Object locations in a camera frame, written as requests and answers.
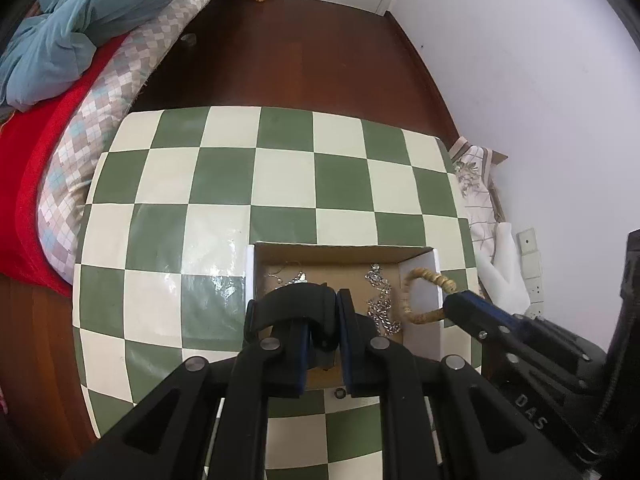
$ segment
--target silver chain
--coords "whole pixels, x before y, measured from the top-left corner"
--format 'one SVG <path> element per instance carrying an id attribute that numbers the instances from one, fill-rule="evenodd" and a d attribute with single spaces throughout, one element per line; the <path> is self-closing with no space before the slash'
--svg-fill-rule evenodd
<path id="1" fill-rule="evenodd" d="M 380 335 L 393 335 L 400 332 L 402 326 L 397 321 L 389 319 L 391 311 L 391 284 L 380 273 L 380 264 L 371 264 L 371 270 L 364 277 L 380 291 L 375 298 L 367 301 L 369 308 L 367 315 L 376 322 Z"/>

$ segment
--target green square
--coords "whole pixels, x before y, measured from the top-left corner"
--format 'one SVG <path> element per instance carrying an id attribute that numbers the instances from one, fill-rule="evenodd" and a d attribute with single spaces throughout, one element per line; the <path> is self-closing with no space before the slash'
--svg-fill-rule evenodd
<path id="1" fill-rule="evenodd" d="M 400 128 L 362 120 L 362 133 L 367 158 L 398 164 L 411 164 Z"/>
<path id="2" fill-rule="evenodd" d="M 316 153 L 316 207 L 373 211 L 366 159 Z"/>
<path id="3" fill-rule="evenodd" d="M 249 243 L 316 243 L 316 210 L 302 207 L 251 206 Z"/>
<path id="4" fill-rule="evenodd" d="M 124 337 L 124 270 L 80 267 L 80 326 L 91 332 Z"/>
<path id="5" fill-rule="evenodd" d="M 165 110 L 160 116 L 152 148 L 197 147 L 204 134 L 209 107 Z"/>
<path id="6" fill-rule="evenodd" d="M 182 364 L 182 351 L 169 346 L 125 341 L 125 362 L 131 398 L 138 403 Z"/>
<path id="7" fill-rule="evenodd" d="M 457 292 L 468 290 L 469 286 L 466 284 L 466 269 L 443 270 L 442 273 L 456 282 Z"/>
<path id="8" fill-rule="evenodd" d="M 329 462 L 340 462 L 382 450 L 378 404 L 345 412 L 327 413 L 325 417 Z"/>
<path id="9" fill-rule="evenodd" d="M 86 386 L 86 371 L 84 368 L 84 354 L 82 354 L 82 340 L 80 339 L 80 329 L 77 326 L 72 326 L 71 330 L 74 334 L 74 350 L 76 351 L 76 365 L 78 366 L 78 376 L 80 377 L 80 384 Z"/>
<path id="10" fill-rule="evenodd" d="M 456 173 L 453 169 L 453 162 L 451 161 L 449 152 L 444 147 L 444 143 L 437 137 L 436 137 L 436 142 L 438 143 L 438 147 L 440 149 L 440 155 L 442 155 L 442 161 L 444 162 L 444 169 L 447 170 L 447 173 Z"/>
<path id="11" fill-rule="evenodd" d="M 133 206 L 127 269 L 180 272 L 186 204 Z"/>
<path id="12" fill-rule="evenodd" d="M 132 402 L 116 399 L 104 394 L 89 390 L 89 400 L 94 410 L 95 423 L 98 426 L 100 436 L 104 436 L 123 416 L 133 408 Z"/>
<path id="13" fill-rule="evenodd" d="M 244 328 L 244 278 L 182 275 L 182 346 L 240 351 Z"/>
<path id="14" fill-rule="evenodd" d="M 478 368 L 482 364 L 482 344 L 474 337 L 471 338 L 471 365 Z"/>
<path id="15" fill-rule="evenodd" d="M 414 178 L 423 215 L 458 216 L 446 173 L 414 168 Z"/>
<path id="16" fill-rule="evenodd" d="M 80 229 L 78 230 L 78 248 L 76 249 L 76 264 L 82 262 L 82 247 L 84 246 L 84 236 L 86 235 L 86 225 L 89 223 L 91 216 L 91 204 L 85 204 L 82 210 L 82 220 L 80 221 Z"/>
<path id="17" fill-rule="evenodd" d="M 192 204 L 251 203 L 253 148 L 200 148 L 191 184 Z"/>
<path id="18" fill-rule="evenodd" d="M 148 150 L 111 152 L 102 166 L 94 192 L 94 204 L 133 204 Z"/>
<path id="19" fill-rule="evenodd" d="M 306 110 L 262 107 L 258 125 L 258 148 L 314 150 L 314 115 Z"/>
<path id="20" fill-rule="evenodd" d="M 471 231 L 469 230 L 469 220 L 458 218 L 460 224 L 460 237 L 462 238 L 462 250 L 465 253 L 465 267 L 467 269 L 476 266 L 476 256 L 474 254 L 474 244 L 471 241 Z"/>
<path id="21" fill-rule="evenodd" d="M 267 469 L 267 480 L 329 480 L 327 464 L 288 469 Z"/>
<path id="22" fill-rule="evenodd" d="M 376 213 L 378 245 L 424 247 L 422 215 Z"/>
<path id="23" fill-rule="evenodd" d="M 309 390 L 299 399 L 269 399 L 269 418 L 283 416 L 320 415 L 324 413 L 324 391 Z"/>

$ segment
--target baseboard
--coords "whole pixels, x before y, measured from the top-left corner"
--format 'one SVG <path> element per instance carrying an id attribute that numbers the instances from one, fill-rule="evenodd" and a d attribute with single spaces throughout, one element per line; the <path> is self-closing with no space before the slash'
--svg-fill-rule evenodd
<path id="1" fill-rule="evenodd" d="M 442 98 L 442 95 L 440 94 L 435 81 L 431 77 L 429 70 L 422 61 L 420 54 L 418 54 L 418 51 L 415 49 L 414 44 L 411 43 L 411 40 L 409 40 L 407 35 L 404 33 L 404 30 L 402 30 L 402 27 L 389 10 L 385 12 L 385 18 L 389 22 L 389 25 L 396 32 L 396 36 L 401 41 L 402 46 L 404 46 L 404 49 L 406 50 L 409 58 L 414 64 L 417 73 L 422 79 L 422 83 L 429 89 L 429 91 L 433 95 L 437 96 L 437 99 L 440 101 L 440 105 L 438 106 L 438 115 L 440 123 L 444 125 L 444 131 L 434 132 L 434 134 L 437 134 L 440 138 L 443 138 L 445 144 L 447 145 L 447 149 L 449 149 L 451 146 L 453 146 L 456 140 L 458 140 L 460 134 L 458 133 L 456 125 L 453 122 L 453 118 L 449 113 L 447 104 L 444 102 L 444 99 Z"/>

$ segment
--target white cloth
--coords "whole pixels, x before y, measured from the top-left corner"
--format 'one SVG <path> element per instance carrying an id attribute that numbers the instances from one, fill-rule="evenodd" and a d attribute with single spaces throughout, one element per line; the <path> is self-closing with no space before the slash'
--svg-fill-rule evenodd
<path id="1" fill-rule="evenodd" d="M 478 277 L 495 306 L 509 314 L 524 314 L 531 301 L 520 272 L 520 256 L 511 235 L 511 224 L 502 222 L 495 230 L 495 256 L 475 249 Z"/>

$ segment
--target mattress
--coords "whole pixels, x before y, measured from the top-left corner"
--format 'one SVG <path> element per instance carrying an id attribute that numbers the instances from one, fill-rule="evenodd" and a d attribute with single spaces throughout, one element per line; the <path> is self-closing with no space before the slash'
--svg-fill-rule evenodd
<path id="1" fill-rule="evenodd" d="M 210 0 L 173 0 L 155 19 L 132 30 L 82 101 L 43 174 L 36 220 L 47 261 L 73 282 L 78 231 L 100 155 L 136 95 L 184 27 Z"/>

